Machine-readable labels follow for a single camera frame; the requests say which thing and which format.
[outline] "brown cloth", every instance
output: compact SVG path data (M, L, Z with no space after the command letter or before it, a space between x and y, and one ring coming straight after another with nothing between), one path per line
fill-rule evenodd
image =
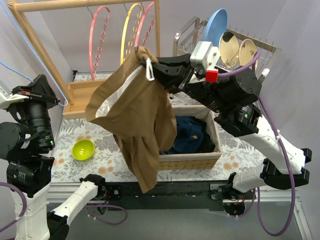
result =
M140 61L157 58L136 47L119 69L92 94L85 109L88 122L113 133L125 162L143 193L157 184L159 152L177 136L176 118L164 87L146 79Z

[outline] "wooden rod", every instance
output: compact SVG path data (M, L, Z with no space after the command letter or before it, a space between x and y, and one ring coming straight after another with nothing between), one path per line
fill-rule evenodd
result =
M19 13L15 9L16 0L8 1L8 8L12 12L13 16L21 26L22 30L30 40L31 44L33 45L35 51L39 54L40 58L56 80L57 84L63 91L64 95L66 96L69 104L73 104L73 96L64 79L61 77L58 69L56 68L55 64L52 62L51 58L49 57L45 47L42 45L40 39L38 38L35 30L32 28L30 22L28 21L26 15L22 12Z
M154 0L154 14L155 14L155 53L160 57L160 4L159 0Z
M49 0L38 2L25 2L16 3L15 9L19 13L47 11L56 9L72 9L80 7L123 4L123 3L136 3L136 2L149 2L150 0Z

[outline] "blue plate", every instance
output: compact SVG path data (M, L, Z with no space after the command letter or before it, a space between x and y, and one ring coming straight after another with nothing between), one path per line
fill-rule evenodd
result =
M222 34L227 30L227 11L224 8L216 11L206 24L203 41L212 42L214 47L219 47Z

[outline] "wicker basket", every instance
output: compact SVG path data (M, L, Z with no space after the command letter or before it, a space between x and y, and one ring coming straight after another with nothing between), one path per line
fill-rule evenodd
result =
M214 113L203 105L172 106L176 116L194 116L206 122L206 132L215 144L213 152L194 154L167 154L160 155L158 170L182 170L182 169L212 169L222 155L222 148Z

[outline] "yellow hanger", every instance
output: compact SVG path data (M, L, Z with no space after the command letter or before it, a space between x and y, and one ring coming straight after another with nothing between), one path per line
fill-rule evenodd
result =
M129 49L125 51L125 41L126 41L128 23L129 23L129 20L130 20L130 17L131 17L131 13L132 13L133 9L135 7L137 7L137 6L140 9L140 13L136 16L135 27L133 28L133 34L130 35L130 41L128 42ZM143 13L143 8L139 3L133 4L130 7L129 11L128 11L128 14L126 16L126 19L125 19L125 22L124 22L124 26L123 26L123 32L122 32L121 50L120 50L120 64L122 64L124 62L125 55L128 56L130 54L130 52L131 52L131 48L134 45L133 42L134 42L134 39L136 37L136 32L137 32L137 29L138 29L138 26L139 26L139 23L140 23L140 19L141 19L142 13Z

